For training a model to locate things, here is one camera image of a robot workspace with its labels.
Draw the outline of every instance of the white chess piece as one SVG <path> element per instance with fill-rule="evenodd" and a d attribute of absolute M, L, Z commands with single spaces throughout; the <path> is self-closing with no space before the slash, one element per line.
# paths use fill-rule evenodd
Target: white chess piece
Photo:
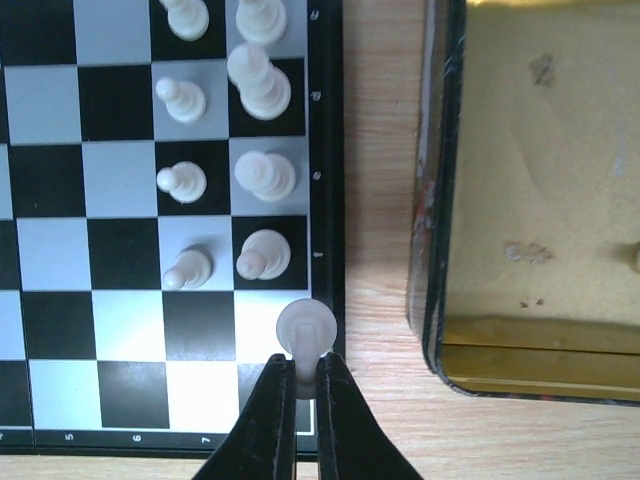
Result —
<path fill-rule="evenodd" d="M 234 173 L 240 186 L 263 202 L 282 200 L 296 186 L 293 165 L 275 153 L 246 152 L 238 159 Z"/>
<path fill-rule="evenodd" d="M 247 42 L 266 47 L 282 38 L 287 11 L 282 0 L 240 0 L 236 26 Z"/>
<path fill-rule="evenodd" d="M 314 398 L 318 360 L 331 350 L 338 335 L 335 315 L 318 300 L 296 300 L 280 313 L 276 335 L 295 362 L 297 397 Z"/>
<path fill-rule="evenodd" d="M 173 266 L 162 276 L 166 290 L 199 288 L 209 280 L 213 265 L 209 257 L 198 250 L 187 249 L 175 259 Z"/>
<path fill-rule="evenodd" d="M 207 189 L 207 176 L 195 163 L 179 162 L 156 176 L 158 188 L 180 203 L 199 200 Z"/>
<path fill-rule="evenodd" d="M 207 109 L 204 93 L 193 82 L 162 77 L 156 83 L 156 94 L 165 103 L 169 115 L 180 123 L 195 122 Z"/>
<path fill-rule="evenodd" d="M 182 40 L 201 38 L 209 28 L 209 10 L 202 0 L 160 0 L 171 31 Z"/>
<path fill-rule="evenodd" d="M 291 83 L 262 48 L 243 43 L 227 59 L 227 73 L 240 92 L 244 109 L 259 120 L 273 120 L 291 101 Z"/>
<path fill-rule="evenodd" d="M 258 230 L 245 240 L 236 270 L 247 280 L 273 280 L 284 273 L 291 261 L 287 240 L 274 230 Z"/>

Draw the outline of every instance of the wooden table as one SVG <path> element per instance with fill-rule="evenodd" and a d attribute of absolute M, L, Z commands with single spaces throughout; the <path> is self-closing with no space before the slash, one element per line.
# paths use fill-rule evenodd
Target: wooden table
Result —
<path fill-rule="evenodd" d="M 472 399 L 431 376 L 404 314 L 424 0 L 345 0 L 347 357 L 425 477 L 638 478 L 640 409 Z M 0 457 L 0 478 L 189 478 L 200 461 Z M 317 478 L 302 465 L 299 478 Z"/>

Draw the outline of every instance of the white rook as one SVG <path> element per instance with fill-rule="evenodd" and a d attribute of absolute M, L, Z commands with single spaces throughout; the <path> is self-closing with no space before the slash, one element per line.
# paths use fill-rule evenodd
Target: white rook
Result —
<path fill-rule="evenodd" d="M 266 47 L 282 38 L 287 11 L 282 0 L 240 0 L 236 25 L 247 42 Z"/>
<path fill-rule="evenodd" d="M 202 0 L 160 0 L 171 31 L 182 40 L 201 38 L 209 28 L 209 10 Z"/>
<path fill-rule="evenodd" d="M 296 186 L 293 165 L 275 153 L 246 152 L 238 159 L 234 173 L 240 186 L 263 202 L 282 200 Z"/>
<path fill-rule="evenodd" d="M 249 43 L 238 45 L 227 59 L 227 73 L 238 88 L 242 105 L 249 115 L 273 120 L 289 106 L 289 79 L 273 66 L 262 48 Z"/>

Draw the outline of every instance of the white square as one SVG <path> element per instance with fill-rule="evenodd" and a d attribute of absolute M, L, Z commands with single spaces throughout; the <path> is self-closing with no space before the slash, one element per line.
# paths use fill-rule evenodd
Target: white square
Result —
<path fill-rule="evenodd" d="M 0 360 L 24 360 L 19 292 L 0 292 Z"/>
<path fill-rule="evenodd" d="M 169 270 L 178 254 L 197 247 L 213 261 L 213 273 L 197 290 L 233 290 L 233 245 L 231 218 L 225 216 L 175 216 L 158 219 L 160 270 Z"/>
<path fill-rule="evenodd" d="M 79 65 L 151 61 L 146 0 L 74 0 L 73 13 Z"/>
<path fill-rule="evenodd" d="M 229 433 L 240 415 L 235 362 L 167 362 L 172 431 Z"/>
<path fill-rule="evenodd" d="M 98 360 L 164 362 L 162 292 L 94 291 Z"/>
<path fill-rule="evenodd" d="M 293 191 L 278 202 L 263 202 L 243 189 L 235 176 L 235 168 L 242 155 L 251 150 L 284 156 L 296 172 Z M 309 197 L 309 139 L 307 137 L 254 137 L 229 139 L 229 181 L 231 214 L 234 216 L 308 215 Z"/>
<path fill-rule="evenodd" d="M 23 289 L 91 290 L 87 237 L 84 218 L 18 219 Z"/>
<path fill-rule="evenodd" d="M 176 122 L 166 104 L 153 95 L 153 133 L 156 140 L 226 140 L 229 138 L 227 63 L 224 59 L 153 62 L 154 88 L 162 77 L 195 83 L 204 94 L 207 108 L 197 122 Z"/>
<path fill-rule="evenodd" d="M 0 220 L 13 218 L 11 202 L 11 177 L 9 175 L 9 156 L 7 146 L 0 145 Z"/>
<path fill-rule="evenodd" d="M 87 217 L 158 214 L 153 142 L 84 143 L 82 160 Z"/>
<path fill-rule="evenodd" d="M 236 360 L 267 363 L 275 353 L 291 358 L 280 345 L 276 323 L 282 310 L 295 300 L 310 298 L 306 290 L 235 291 Z"/>
<path fill-rule="evenodd" d="M 269 58 L 294 58 L 307 55 L 307 24 L 310 13 L 307 2 L 302 0 L 282 0 L 287 16 L 287 28 L 277 42 L 265 47 Z M 236 26 L 238 0 L 225 0 L 227 23 L 227 55 L 244 43 Z"/>
<path fill-rule="evenodd" d="M 80 142 L 77 67 L 7 67 L 5 79 L 13 145 Z"/>
<path fill-rule="evenodd" d="M 98 362 L 31 360 L 29 372 L 36 429 L 102 428 Z"/>

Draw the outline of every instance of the chessboard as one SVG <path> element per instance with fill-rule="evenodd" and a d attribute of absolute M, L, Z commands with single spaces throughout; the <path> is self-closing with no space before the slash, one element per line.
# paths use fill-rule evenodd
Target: chessboard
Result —
<path fill-rule="evenodd" d="M 260 48 L 290 100 L 266 120 L 227 70 L 238 0 L 205 0 L 195 40 L 169 25 L 182 3 L 0 0 L 1 453 L 210 454 L 285 353 L 276 320 L 300 298 L 335 313 L 344 355 L 341 3 L 282 2 L 286 30 Z M 199 87 L 204 113 L 176 121 L 161 78 Z M 243 188 L 247 152 L 284 157 L 292 191 Z M 206 179 L 193 201 L 159 188 L 179 162 Z M 248 279 L 238 258 L 261 230 L 290 258 Z M 165 288 L 185 251 L 211 271 Z M 312 457 L 313 401 L 297 423 Z"/>

